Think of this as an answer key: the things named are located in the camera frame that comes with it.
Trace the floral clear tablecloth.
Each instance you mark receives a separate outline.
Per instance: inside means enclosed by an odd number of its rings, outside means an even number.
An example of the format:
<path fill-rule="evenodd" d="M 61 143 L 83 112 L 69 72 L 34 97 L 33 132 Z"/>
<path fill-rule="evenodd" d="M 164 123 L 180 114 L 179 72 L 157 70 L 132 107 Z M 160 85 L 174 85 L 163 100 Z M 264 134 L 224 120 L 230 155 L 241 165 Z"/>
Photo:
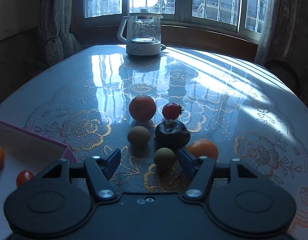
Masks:
<path fill-rule="evenodd" d="M 153 98 L 147 122 L 134 120 L 129 104 Z M 200 50 L 166 48 L 153 57 L 130 56 L 122 45 L 93 46 L 44 70 L 0 103 L 0 120 L 69 146 L 77 160 L 119 148 L 121 162 L 110 182 L 118 192 L 184 191 L 189 185 L 175 164 L 159 171 L 155 129 L 163 107 L 184 109 L 176 119 L 190 143 L 213 142 L 217 161 L 238 159 L 289 191 L 296 215 L 295 239 L 308 239 L 308 107 L 261 66 Z M 131 145 L 135 126 L 150 133 Z"/>

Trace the grey curtain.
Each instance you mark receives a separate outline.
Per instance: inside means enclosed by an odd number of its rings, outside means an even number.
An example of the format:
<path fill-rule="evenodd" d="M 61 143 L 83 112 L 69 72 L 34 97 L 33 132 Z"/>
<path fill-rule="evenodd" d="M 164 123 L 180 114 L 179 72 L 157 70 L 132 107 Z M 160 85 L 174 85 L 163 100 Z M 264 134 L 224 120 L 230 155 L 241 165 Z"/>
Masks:
<path fill-rule="evenodd" d="M 45 61 L 50 66 L 81 50 L 70 32 L 71 16 L 72 0 L 39 0 L 39 31 Z"/>
<path fill-rule="evenodd" d="M 269 0 L 255 63 L 308 66 L 308 0 Z"/>

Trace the orange tangerine right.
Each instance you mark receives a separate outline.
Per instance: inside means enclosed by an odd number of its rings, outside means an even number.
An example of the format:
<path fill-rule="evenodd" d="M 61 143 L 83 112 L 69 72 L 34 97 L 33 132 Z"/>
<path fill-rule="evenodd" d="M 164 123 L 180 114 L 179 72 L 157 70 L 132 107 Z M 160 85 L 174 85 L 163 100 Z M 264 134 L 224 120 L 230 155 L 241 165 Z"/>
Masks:
<path fill-rule="evenodd" d="M 219 156 L 219 150 L 217 146 L 207 139 L 199 139 L 191 143 L 187 150 L 196 158 L 205 156 L 216 160 Z"/>

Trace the dark chair right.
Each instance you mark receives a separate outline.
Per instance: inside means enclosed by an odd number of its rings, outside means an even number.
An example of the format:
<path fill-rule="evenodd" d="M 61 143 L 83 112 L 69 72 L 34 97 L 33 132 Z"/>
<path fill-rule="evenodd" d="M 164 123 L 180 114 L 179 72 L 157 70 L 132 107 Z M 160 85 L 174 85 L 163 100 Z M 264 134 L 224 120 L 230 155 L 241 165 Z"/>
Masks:
<path fill-rule="evenodd" d="M 301 88 L 300 78 L 291 65 L 281 60 L 272 59 L 267 61 L 264 67 L 299 96 Z"/>

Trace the red cherry tomato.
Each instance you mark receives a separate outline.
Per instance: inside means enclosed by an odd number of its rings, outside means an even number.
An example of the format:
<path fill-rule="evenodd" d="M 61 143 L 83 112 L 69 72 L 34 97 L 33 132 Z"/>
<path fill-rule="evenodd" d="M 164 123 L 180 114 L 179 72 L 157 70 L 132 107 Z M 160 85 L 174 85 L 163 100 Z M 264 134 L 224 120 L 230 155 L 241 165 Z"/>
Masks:
<path fill-rule="evenodd" d="M 162 115 L 167 120 L 176 120 L 182 113 L 184 109 L 181 105 L 177 103 L 168 103 L 162 109 Z"/>
<path fill-rule="evenodd" d="M 21 171 L 16 178 L 16 187 L 19 188 L 22 186 L 24 183 L 29 181 L 34 177 L 34 174 L 30 172 L 29 170 L 23 170 Z"/>

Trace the red cherry tomato front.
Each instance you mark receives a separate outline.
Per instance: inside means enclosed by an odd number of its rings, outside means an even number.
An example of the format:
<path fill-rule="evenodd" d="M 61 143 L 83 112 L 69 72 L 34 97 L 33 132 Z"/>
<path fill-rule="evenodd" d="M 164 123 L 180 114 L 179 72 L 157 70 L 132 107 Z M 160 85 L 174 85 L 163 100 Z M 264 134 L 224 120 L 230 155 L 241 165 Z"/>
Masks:
<path fill-rule="evenodd" d="M 34 174 L 30 172 L 29 170 L 23 170 L 21 171 L 16 178 L 16 187 L 19 188 L 22 186 L 24 183 L 29 181 L 34 177 Z"/>

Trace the window with white frame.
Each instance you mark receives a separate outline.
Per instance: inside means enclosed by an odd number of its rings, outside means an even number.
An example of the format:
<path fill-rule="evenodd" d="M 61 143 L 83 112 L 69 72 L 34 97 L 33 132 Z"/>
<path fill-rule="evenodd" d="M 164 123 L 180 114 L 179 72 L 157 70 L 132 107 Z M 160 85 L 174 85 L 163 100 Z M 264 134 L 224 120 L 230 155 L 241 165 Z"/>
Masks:
<path fill-rule="evenodd" d="M 208 29 L 258 42 L 269 0 L 72 0 L 72 28 L 120 24 L 147 9 L 165 25 Z"/>

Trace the dark purple flat fruit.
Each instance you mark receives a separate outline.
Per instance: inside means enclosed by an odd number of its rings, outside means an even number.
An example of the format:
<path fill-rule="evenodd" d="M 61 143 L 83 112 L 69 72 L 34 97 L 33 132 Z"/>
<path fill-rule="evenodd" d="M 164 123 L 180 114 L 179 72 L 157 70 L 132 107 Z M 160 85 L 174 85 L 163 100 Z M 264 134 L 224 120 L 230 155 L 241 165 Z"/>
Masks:
<path fill-rule="evenodd" d="M 173 151 L 186 146 L 190 137 L 188 129 L 178 120 L 164 120 L 155 129 L 156 144 Z"/>

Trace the red cherry tomato back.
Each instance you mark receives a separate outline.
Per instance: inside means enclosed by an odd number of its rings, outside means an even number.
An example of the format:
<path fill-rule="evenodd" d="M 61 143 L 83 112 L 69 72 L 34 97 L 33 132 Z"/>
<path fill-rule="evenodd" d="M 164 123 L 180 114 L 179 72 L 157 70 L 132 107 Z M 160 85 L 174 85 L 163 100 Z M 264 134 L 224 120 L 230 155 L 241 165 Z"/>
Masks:
<path fill-rule="evenodd" d="M 182 113 L 184 109 L 181 105 L 177 103 L 168 103 L 162 109 L 162 115 L 167 120 L 176 120 Z"/>

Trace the grey left curtain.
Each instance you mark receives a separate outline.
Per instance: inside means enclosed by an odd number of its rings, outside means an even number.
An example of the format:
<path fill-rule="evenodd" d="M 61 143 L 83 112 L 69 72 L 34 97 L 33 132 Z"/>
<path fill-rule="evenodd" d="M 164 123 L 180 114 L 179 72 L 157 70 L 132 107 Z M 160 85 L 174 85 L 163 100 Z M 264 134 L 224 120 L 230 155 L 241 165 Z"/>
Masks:
<path fill-rule="evenodd" d="M 39 31 L 45 61 L 50 66 L 81 50 L 70 32 L 71 16 L 72 0 L 39 0 Z"/>

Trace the pink edged white box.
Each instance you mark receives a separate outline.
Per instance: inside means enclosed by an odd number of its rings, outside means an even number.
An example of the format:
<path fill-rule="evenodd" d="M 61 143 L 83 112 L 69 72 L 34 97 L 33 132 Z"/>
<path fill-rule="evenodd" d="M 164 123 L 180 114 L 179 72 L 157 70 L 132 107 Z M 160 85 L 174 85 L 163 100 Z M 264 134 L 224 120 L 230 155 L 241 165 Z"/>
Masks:
<path fill-rule="evenodd" d="M 17 175 L 28 170 L 39 173 L 54 161 L 64 158 L 76 162 L 69 146 L 0 121 L 0 146 L 4 151 L 4 166 L 0 169 L 0 239 L 11 234 L 4 216 L 6 198 L 16 190 Z"/>

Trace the grey right curtain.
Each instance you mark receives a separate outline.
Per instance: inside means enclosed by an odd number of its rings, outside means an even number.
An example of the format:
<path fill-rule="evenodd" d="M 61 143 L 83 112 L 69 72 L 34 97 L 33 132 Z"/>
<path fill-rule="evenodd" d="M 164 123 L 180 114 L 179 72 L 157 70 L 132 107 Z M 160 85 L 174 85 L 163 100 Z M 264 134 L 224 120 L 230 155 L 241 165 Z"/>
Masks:
<path fill-rule="evenodd" d="M 269 0 L 255 63 L 308 66 L 308 0 Z"/>

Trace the orange tangerine back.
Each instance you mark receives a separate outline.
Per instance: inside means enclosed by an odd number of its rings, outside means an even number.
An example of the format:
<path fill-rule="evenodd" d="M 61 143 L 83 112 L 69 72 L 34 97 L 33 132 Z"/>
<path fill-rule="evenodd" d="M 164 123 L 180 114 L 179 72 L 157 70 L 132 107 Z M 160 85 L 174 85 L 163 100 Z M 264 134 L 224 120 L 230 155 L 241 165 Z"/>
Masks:
<path fill-rule="evenodd" d="M 147 122 L 153 118 L 157 106 L 153 98 L 147 95 L 138 95 L 129 104 L 131 117 L 140 122 Z"/>

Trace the white glass electric kettle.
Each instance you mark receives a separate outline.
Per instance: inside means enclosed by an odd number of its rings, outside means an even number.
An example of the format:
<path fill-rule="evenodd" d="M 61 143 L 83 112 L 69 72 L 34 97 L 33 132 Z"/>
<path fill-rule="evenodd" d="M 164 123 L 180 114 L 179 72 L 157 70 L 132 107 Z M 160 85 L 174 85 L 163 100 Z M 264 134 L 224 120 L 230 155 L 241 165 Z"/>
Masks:
<path fill-rule="evenodd" d="M 126 45 L 126 53 L 133 56 L 156 56 L 166 46 L 161 43 L 160 13 L 142 9 L 121 19 L 117 39 Z"/>

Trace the green longan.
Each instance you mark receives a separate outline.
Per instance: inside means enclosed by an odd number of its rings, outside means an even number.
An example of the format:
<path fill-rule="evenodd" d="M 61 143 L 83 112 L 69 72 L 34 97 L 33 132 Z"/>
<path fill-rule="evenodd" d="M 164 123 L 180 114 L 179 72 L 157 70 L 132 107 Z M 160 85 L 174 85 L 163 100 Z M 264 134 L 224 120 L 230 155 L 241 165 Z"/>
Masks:
<path fill-rule="evenodd" d="M 158 149 L 154 154 L 154 162 L 159 171 L 167 171 L 176 161 L 174 152 L 166 147 Z"/>
<path fill-rule="evenodd" d="M 129 130 L 127 140 L 131 145 L 145 146 L 150 140 L 150 133 L 143 126 L 135 126 Z"/>

